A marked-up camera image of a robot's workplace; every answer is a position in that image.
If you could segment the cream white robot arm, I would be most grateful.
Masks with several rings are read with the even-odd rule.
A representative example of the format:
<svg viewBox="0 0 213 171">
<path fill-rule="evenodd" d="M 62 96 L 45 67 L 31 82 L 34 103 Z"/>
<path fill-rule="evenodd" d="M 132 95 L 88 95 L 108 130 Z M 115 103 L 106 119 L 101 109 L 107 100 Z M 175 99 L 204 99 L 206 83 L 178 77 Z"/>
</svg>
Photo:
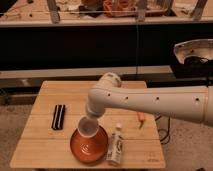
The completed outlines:
<svg viewBox="0 0 213 171">
<path fill-rule="evenodd" d="M 120 77 L 105 73 L 89 90 L 86 113 L 100 118 L 107 108 L 162 115 L 213 127 L 213 86 L 128 89 Z"/>
</svg>

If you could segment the white robot base shell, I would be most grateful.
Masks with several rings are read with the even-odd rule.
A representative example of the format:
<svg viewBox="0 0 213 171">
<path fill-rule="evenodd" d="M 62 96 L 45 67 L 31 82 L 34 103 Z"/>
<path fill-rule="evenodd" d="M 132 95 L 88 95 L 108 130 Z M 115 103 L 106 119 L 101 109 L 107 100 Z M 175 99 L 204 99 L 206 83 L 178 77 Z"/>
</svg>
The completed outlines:
<svg viewBox="0 0 213 171">
<path fill-rule="evenodd" d="M 173 48 L 174 55 L 180 64 L 189 57 L 213 60 L 213 39 L 194 39 L 177 43 Z"/>
</svg>

